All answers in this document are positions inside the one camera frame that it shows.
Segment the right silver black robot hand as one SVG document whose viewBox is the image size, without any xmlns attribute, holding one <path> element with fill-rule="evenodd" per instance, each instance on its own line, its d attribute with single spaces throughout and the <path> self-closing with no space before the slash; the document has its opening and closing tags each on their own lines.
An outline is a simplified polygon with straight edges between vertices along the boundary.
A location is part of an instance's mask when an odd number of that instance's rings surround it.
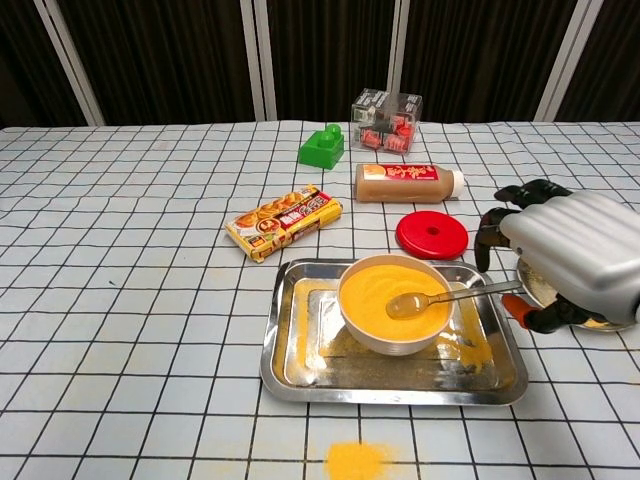
<svg viewBox="0 0 640 480">
<path fill-rule="evenodd" d="M 539 309 L 505 295 L 520 326 L 552 333 L 588 320 L 630 326 L 639 321 L 639 215 L 593 191 L 572 192 L 548 180 L 500 189 L 474 239 L 475 263 L 485 272 L 493 247 L 509 248 L 556 291 Z"/>
</svg>

